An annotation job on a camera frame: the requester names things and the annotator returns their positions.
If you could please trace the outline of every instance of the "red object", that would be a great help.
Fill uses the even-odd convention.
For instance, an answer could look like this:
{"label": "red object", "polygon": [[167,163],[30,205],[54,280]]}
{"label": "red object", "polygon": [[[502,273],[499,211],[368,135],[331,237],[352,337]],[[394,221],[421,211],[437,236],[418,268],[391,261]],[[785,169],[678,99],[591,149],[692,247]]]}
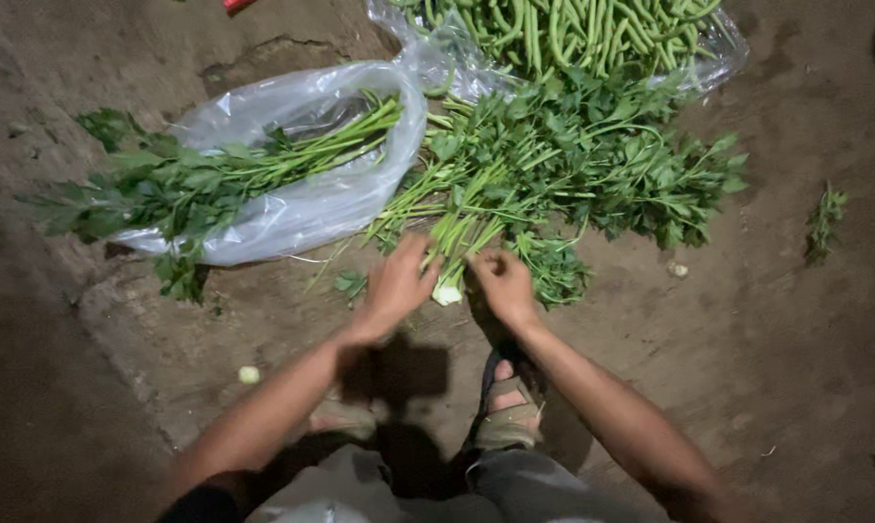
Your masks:
{"label": "red object", "polygon": [[227,9],[227,16],[233,17],[240,9],[256,2],[257,0],[223,0],[224,8]]}

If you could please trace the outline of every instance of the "person's left hand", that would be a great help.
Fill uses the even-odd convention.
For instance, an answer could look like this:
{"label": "person's left hand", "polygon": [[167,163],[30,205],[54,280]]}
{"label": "person's left hand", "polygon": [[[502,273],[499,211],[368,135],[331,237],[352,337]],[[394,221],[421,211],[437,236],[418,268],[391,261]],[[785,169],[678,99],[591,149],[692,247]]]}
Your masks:
{"label": "person's left hand", "polygon": [[370,270],[366,301],[348,327],[357,341],[373,342],[384,336],[428,299],[444,262],[438,256],[422,273],[430,245],[427,234],[407,233],[392,254]]}

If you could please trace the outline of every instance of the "gray shorts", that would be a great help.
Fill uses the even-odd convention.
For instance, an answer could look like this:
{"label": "gray shorts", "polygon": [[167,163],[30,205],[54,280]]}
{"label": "gray shorts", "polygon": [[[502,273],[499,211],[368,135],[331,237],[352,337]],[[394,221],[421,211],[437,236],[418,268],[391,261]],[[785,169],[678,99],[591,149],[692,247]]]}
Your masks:
{"label": "gray shorts", "polygon": [[469,492],[446,501],[400,499],[379,452],[345,445],[308,467],[247,518],[248,523],[644,521],[597,495],[551,458],[494,450],[467,470]]}

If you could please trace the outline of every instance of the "loose herb sprig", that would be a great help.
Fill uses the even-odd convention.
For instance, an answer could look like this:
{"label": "loose herb sprig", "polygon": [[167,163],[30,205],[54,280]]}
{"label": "loose herb sprig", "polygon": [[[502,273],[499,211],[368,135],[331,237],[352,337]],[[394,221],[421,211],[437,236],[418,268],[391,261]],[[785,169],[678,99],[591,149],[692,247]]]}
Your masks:
{"label": "loose herb sprig", "polygon": [[828,243],[835,238],[835,225],[844,217],[842,207],[848,196],[841,191],[833,191],[831,182],[826,182],[826,191],[809,215],[809,235],[806,236],[806,265],[821,265],[831,254]]}
{"label": "loose herb sprig", "polygon": [[[615,238],[625,230],[652,236],[661,248],[700,246],[706,223],[727,193],[746,187],[746,154],[728,156],[733,134],[703,144],[677,138],[669,121],[675,86],[570,70],[540,89],[505,102],[446,100],[430,115],[430,154],[367,229],[388,251],[410,223],[437,220],[431,234],[443,268],[434,298],[461,299],[467,254],[501,233],[529,265],[545,306],[583,297],[588,268],[573,245],[587,226]],[[551,234],[560,216],[577,230]]]}
{"label": "loose herb sprig", "polygon": [[324,172],[365,154],[385,140],[402,107],[394,97],[365,93],[371,109],[336,131],[292,139],[277,128],[261,147],[227,143],[217,154],[202,155],[182,147],[175,137],[144,133],[124,113],[96,113],[84,118],[106,150],[117,149],[134,131],[138,148],[111,153],[113,170],[89,175],[88,184],[56,184],[50,196],[22,196],[33,204],[47,234],[74,232],[92,242],[115,232],[155,227],[172,243],[156,256],[160,292],[177,300],[201,302],[204,241],[231,225],[251,198]]}

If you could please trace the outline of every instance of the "sandal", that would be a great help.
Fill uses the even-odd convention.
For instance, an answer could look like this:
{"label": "sandal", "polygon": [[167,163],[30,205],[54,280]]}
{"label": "sandal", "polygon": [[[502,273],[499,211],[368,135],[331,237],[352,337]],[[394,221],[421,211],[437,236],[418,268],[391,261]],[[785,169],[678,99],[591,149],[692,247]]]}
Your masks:
{"label": "sandal", "polygon": [[[495,381],[495,369],[503,360],[509,360],[513,368],[519,364],[528,362],[524,353],[518,349],[513,340],[506,341],[493,348],[486,360],[486,368],[483,370],[482,392],[479,398],[479,411],[470,434],[465,443],[465,450],[498,450],[508,446],[520,445],[525,448],[533,448],[541,439],[536,429],[531,429],[523,423],[525,420],[536,418],[541,414],[541,409],[534,402],[529,387],[517,374],[507,380]],[[494,412],[489,412],[490,402],[493,398],[519,391],[525,403],[515,405]]]}

